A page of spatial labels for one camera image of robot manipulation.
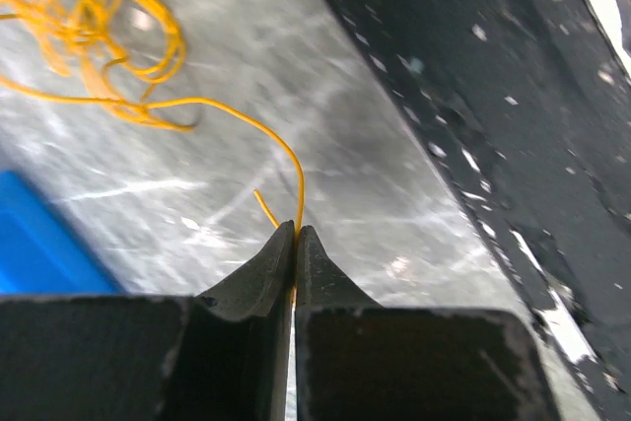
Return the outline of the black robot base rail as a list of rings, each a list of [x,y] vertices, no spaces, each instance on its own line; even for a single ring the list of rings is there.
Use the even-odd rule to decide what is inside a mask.
[[[586,0],[325,0],[603,420],[630,416],[630,80]]]

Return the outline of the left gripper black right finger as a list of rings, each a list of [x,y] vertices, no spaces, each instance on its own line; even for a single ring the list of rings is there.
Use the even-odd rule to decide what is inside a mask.
[[[347,318],[380,304],[334,263],[313,226],[300,231],[296,264],[297,415],[326,420],[335,410],[320,405],[349,386]]]

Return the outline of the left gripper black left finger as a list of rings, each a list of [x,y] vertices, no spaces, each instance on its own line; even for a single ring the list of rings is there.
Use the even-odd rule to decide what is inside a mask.
[[[295,225],[199,296],[206,306],[199,362],[210,394],[235,420],[283,420],[288,377]]]

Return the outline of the blue three-compartment bin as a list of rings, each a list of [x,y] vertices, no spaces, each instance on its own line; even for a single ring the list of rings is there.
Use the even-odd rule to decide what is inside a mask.
[[[1,173],[1,293],[120,294],[122,289],[26,181]]]

